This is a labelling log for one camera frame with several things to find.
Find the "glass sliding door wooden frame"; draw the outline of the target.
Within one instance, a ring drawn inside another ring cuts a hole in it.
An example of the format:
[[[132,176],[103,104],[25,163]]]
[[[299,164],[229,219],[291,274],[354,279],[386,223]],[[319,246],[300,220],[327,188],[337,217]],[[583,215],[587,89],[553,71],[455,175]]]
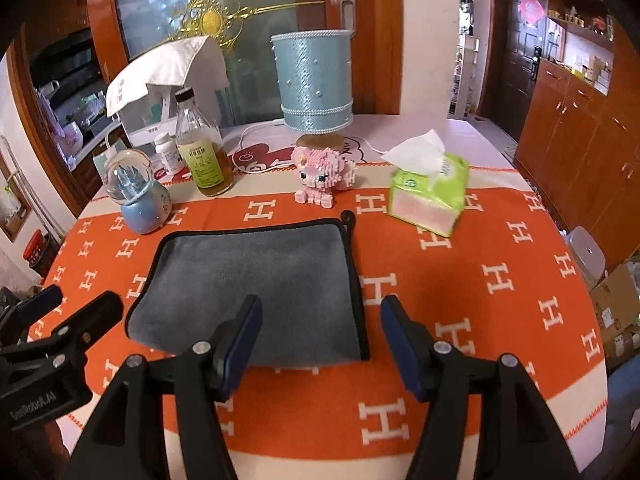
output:
[[[357,114],[400,107],[401,0],[87,0],[99,66],[112,81],[132,60],[170,40],[207,34],[218,41],[230,87],[221,93],[227,122],[280,116],[270,39],[284,32],[350,30]]]

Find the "pink brick pig figure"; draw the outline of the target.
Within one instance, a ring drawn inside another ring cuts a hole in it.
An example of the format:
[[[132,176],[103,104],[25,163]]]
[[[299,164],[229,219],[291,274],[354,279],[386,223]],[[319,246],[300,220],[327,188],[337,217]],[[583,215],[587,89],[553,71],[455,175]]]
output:
[[[333,193],[348,190],[356,181],[356,164],[332,148],[296,146],[292,162],[302,186],[294,194],[298,204],[331,209]]]

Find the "light blue table lamp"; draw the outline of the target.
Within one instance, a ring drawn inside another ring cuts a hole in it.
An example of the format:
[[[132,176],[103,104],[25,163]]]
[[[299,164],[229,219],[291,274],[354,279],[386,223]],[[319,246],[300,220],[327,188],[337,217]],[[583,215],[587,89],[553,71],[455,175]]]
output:
[[[344,150],[354,120],[348,29],[287,32],[270,38],[284,124],[307,148]]]

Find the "blue snow globe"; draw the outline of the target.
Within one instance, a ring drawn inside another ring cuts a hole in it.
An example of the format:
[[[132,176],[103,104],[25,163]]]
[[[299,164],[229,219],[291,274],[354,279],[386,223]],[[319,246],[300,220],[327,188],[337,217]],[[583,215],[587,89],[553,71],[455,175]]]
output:
[[[149,234],[168,220],[170,194],[155,179],[151,159],[144,153],[130,148],[113,155],[105,164],[103,184],[131,231]]]

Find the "cardboard box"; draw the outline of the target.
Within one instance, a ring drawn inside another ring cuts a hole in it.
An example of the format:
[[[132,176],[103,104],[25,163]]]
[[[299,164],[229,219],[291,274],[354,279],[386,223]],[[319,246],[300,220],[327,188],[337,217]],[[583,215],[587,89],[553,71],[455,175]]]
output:
[[[627,261],[590,292],[605,365],[615,370],[639,353],[639,265]]]

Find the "white plastic stool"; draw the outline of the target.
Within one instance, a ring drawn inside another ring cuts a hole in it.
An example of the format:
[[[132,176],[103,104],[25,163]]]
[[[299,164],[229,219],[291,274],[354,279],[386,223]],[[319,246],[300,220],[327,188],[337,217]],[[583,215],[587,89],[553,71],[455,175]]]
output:
[[[570,254],[576,262],[588,290],[593,290],[605,271],[605,256],[601,248],[582,226],[576,226],[565,237]]]

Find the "dark entrance door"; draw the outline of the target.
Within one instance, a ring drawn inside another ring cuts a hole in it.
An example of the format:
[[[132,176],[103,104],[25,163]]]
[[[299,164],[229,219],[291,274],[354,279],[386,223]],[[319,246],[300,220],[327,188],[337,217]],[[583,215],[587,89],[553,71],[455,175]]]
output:
[[[504,46],[492,120],[518,142],[536,86],[546,34],[546,0],[506,0]]]

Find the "white storage box with cloth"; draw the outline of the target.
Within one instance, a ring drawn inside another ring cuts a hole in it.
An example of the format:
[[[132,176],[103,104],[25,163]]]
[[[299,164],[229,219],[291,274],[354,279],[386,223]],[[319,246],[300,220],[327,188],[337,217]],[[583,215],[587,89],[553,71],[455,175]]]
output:
[[[207,118],[222,122],[220,98],[228,87],[224,55],[214,38],[171,41],[142,54],[112,80],[106,114],[119,120],[132,146],[152,150],[159,134],[176,131],[177,91],[192,89]]]

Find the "wooden cabinet wall unit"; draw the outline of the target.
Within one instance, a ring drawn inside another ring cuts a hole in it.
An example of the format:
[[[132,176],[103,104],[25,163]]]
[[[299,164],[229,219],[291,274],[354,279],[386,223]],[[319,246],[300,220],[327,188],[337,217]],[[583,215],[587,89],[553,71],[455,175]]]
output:
[[[515,163],[614,269],[639,249],[639,27],[620,0],[548,0],[547,18]]]

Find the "green tissue pack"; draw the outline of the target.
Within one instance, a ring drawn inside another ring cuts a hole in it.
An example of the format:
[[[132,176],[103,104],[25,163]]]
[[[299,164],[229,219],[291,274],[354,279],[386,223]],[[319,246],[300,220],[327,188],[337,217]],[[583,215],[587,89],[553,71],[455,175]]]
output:
[[[442,237],[450,237],[465,204],[469,162],[446,151],[435,129],[381,154],[396,171],[388,214]]]

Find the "small white pill bottle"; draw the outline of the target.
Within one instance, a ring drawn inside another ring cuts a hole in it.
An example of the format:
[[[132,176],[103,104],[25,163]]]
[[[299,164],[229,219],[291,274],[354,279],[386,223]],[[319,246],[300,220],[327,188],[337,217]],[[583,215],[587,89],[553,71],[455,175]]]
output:
[[[168,132],[159,133],[153,143],[156,154],[160,156],[160,161],[170,176],[174,176],[184,169],[184,161],[173,136]]]

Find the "glass bottle green label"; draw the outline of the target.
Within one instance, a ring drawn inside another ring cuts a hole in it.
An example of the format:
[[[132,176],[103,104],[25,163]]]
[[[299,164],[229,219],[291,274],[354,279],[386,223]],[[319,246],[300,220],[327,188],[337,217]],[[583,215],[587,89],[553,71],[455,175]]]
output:
[[[177,91],[175,98],[175,139],[193,182],[205,196],[226,192],[233,184],[233,170],[217,123],[198,108],[191,87]]]

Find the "purple and grey towel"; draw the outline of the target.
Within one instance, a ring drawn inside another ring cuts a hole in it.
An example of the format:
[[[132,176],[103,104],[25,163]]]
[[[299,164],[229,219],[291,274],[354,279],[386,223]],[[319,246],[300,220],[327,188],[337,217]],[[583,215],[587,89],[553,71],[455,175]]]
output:
[[[350,210],[282,226],[179,231],[157,247],[125,332],[145,347],[178,354],[262,303],[254,366],[311,368],[367,361],[370,346],[352,255]]]

